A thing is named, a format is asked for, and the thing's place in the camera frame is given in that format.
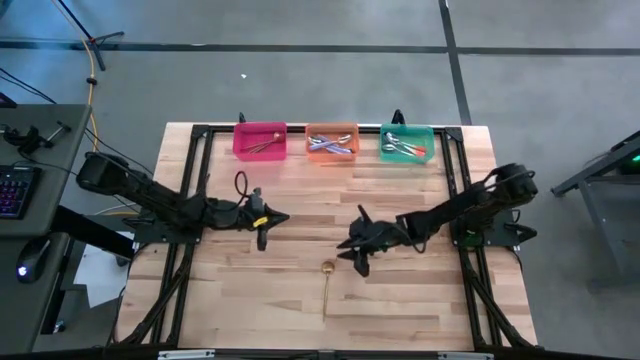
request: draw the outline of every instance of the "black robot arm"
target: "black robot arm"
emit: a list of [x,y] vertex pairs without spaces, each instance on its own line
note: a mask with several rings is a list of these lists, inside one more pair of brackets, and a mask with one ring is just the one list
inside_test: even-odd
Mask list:
[[[236,187],[240,175],[245,176],[246,187],[243,172],[236,174]],[[124,159],[103,153],[86,154],[76,181],[85,190],[127,198],[177,231],[196,230],[203,226],[214,230],[256,230],[260,251],[266,249],[269,229],[289,219],[289,215],[264,203],[260,188],[251,194],[241,193],[237,203],[207,198],[203,189],[185,199],[145,173],[130,169]]]
[[[338,245],[338,249],[349,249],[338,255],[351,260],[358,273],[369,275],[368,256],[378,251],[398,246],[413,246],[424,252],[426,242],[450,221],[459,219],[464,231],[469,234],[491,227],[494,216],[503,210],[530,202],[538,193],[533,183],[533,171],[524,166],[509,164],[491,171],[487,177],[474,183],[464,192],[428,211],[415,211],[396,216],[396,222],[373,222],[362,206],[358,206],[362,216],[351,223],[349,238]],[[526,230],[520,241],[535,236],[535,231]]]

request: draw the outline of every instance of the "spoon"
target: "spoon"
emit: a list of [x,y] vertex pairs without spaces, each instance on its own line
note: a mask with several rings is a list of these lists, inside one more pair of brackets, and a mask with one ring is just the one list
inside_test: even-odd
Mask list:
[[[309,143],[313,144],[321,144],[326,142],[327,140],[320,140],[317,138],[309,138]],[[334,153],[334,154],[352,154],[353,150],[351,149],[345,149],[343,147],[340,147],[338,145],[329,145],[327,147],[325,147],[325,149],[327,149],[328,152],[330,153]]]
[[396,135],[394,135],[394,134],[392,134],[390,132],[384,133],[384,136],[387,138],[387,140],[390,143],[392,143],[394,145],[404,146],[404,147],[408,148],[409,151],[413,152],[414,155],[423,156],[423,155],[425,155],[427,153],[427,148],[426,147],[424,147],[424,146],[416,146],[416,145],[413,145],[413,144],[406,143],[404,141],[400,141],[400,139],[398,139],[398,137]]
[[324,302],[322,303],[322,321],[324,321],[327,318],[327,301],[329,300],[329,275],[336,270],[336,265],[332,261],[325,261],[322,263],[321,270],[326,276],[324,281]]
[[342,145],[342,144],[348,143],[349,141],[351,141],[351,134],[340,136],[338,138],[338,140],[323,141],[321,143],[312,144],[311,146],[309,146],[309,150],[314,151],[314,150],[322,149],[324,147],[327,147],[327,146],[330,146],[330,145],[334,145],[334,144]]
[[382,150],[384,150],[384,151],[397,151],[397,152],[399,152],[399,153],[403,153],[403,154],[405,154],[405,155],[409,155],[409,156],[417,156],[416,154],[411,153],[411,152],[408,152],[408,151],[404,151],[404,150],[402,150],[402,149],[400,149],[400,148],[396,147],[396,146],[395,146],[395,145],[393,145],[393,144],[384,144],[384,145],[382,145]]
[[273,133],[273,139],[269,141],[261,142],[258,144],[253,144],[251,146],[247,146],[246,148],[242,149],[242,151],[250,150],[249,151],[250,153],[259,152],[264,150],[264,148],[266,148],[267,146],[276,142],[280,142],[282,140],[284,140],[284,136],[282,136],[282,134],[280,134],[279,132],[275,132]]

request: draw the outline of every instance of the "rgb keyboard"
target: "rgb keyboard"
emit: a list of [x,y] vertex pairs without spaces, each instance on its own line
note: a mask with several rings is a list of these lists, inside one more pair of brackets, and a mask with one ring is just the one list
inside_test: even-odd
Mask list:
[[30,166],[0,166],[0,220],[24,217],[41,172]]

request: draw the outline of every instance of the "plastic bin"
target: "plastic bin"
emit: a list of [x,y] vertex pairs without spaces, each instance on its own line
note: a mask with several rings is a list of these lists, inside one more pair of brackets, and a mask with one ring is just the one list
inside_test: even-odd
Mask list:
[[[350,154],[334,154],[323,148],[311,151],[309,150],[309,137],[322,135],[330,140],[337,140],[340,136],[350,134],[351,141],[346,144],[339,145],[342,148],[350,148]],[[306,149],[307,156],[311,161],[317,162],[336,162],[336,161],[354,161],[360,151],[360,137],[358,135],[358,124],[342,123],[342,124],[309,124],[305,128],[305,138],[307,139]]]
[[[281,141],[267,146],[257,153],[250,153],[249,146],[273,140],[280,133]],[[240,123],[233,128],[233,153],[242,161],[280,161],[287,157],[287,124],[284,122]]]
[[[383,151],[382,146],[388,144],[385,133],[390,132],[396,135],[401,141],[416,146],[423,146],[426,149],[424,156],[410,156],[401,152]],[[429,161],[435,153],[433,129],[428,126],[408,126],[397,124],[384,124],[380,127],[380,160],[393,163],[418,163],[424,164]]]

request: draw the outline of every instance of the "wooden table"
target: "wooden table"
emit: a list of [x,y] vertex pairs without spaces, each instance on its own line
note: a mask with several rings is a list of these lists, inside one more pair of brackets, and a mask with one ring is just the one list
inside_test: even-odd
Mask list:
[[[192,125],[167,124],[160,149],[155,179],[176,191]],[[463,133],[471,178],[479,181],[496,166],[489,130],[469,126]],[[396,214],[429,209],[448,199],[439,141],[436,156],[426,165],[381,163],[378,137],[373,135],[361,137],[355,164],[308,161],[303,134],[288,136],[288,158],[277,163],[238,161],[231,150],[232,134],[218,133],[213,143],[209,196],[235,201],[234,175],[244,170],[249,187],[261,187],[269,206],[291,219],[269,232],[266,252],[257,251],[255,232],[205,230],[191,270],[180,347],[473,349],[460,262],[448,226],[429,240],[424,254],[410,247],[376,254],[366,279],[351,262],[339,260],[329,281],[328,317],[322,320],[325,276],[320,266],[336,258],[335,246],[359,216],[357,204],[374,220],[394,221]],[[452,154],[459,173],[453,146]],[[196,161],[192,184],[199,166]],[[118,338],[131,333],[156,300],[167,247],[147,247],[132,265]],[[497,303],[535,343],[516,258],[503,248],[487,248],[486,253]],[[486,313],[478,302],[483,334],[489,339]],[[170,303],[164,336],[172,308]]]

